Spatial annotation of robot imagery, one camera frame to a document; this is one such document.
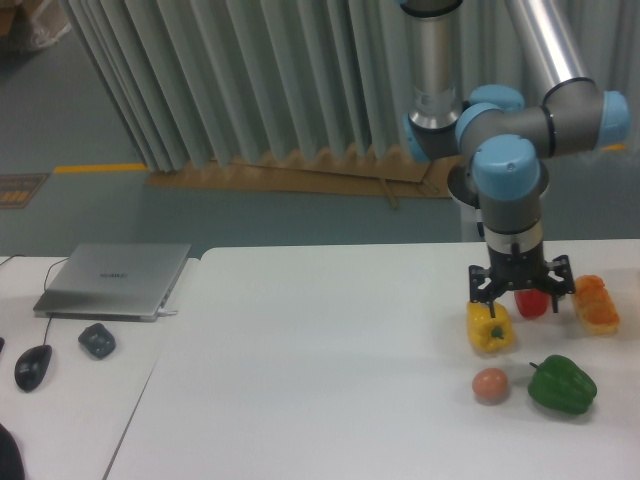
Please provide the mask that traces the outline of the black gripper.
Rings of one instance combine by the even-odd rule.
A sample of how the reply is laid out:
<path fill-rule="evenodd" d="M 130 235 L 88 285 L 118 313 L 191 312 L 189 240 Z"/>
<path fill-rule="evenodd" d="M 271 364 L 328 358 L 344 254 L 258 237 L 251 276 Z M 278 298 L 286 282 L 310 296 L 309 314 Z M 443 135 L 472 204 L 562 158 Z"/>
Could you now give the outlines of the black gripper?
<path fill-rule="evenodd" d="M 543 245 L 520 252 L 505 254 L 488 248 L 490 268 L 470 265 L 468 268 L 469 300 L 489 309 L 496 317 L 495 301 L 506 291 L 536 289 L 550 296 L 554 313 L 559 312 L 559 301 L 573 293 L 573 273 L 570 259 L 560 255 L 545 261 Z"/>

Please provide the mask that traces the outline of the black sleeved forearm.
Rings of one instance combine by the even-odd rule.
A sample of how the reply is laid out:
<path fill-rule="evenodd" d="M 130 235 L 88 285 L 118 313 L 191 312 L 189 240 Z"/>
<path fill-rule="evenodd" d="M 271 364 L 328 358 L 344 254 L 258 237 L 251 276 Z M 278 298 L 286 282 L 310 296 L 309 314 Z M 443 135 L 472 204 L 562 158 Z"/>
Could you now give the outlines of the black sleeved forearm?
<path fill-rule="evenodd" d="M 24 480 L 24 465 L 18 445 L 4 426 L 1 426 L 0 431 L 0 479 Z"/>

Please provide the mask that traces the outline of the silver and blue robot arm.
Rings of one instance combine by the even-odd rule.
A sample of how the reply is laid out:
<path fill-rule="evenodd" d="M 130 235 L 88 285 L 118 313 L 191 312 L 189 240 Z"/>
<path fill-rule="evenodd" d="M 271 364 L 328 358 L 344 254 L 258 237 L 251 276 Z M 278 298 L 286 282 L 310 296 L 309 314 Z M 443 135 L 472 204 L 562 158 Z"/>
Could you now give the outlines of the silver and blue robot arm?
<path fill-rule="evenodd" d="M 457 1 L 404 1 L 412 41 L 414 105 L 405 125 L 419 160 L 459 154 L 448 188 L 479 221 L 490 264 L 469 269 L 469 299 L 492 305 L 509 291 L 536 290 L 553 301 L 575 290 L 566 256 L 546 260 L 541 195 L 544 161 L 623 142 L 631 112 L 617 91 L 587 72 L 566 16 L 553 1 L 510 1 L 507 12 L 533 70 L 541 103 L 489 85 L 463 99 Z"/>

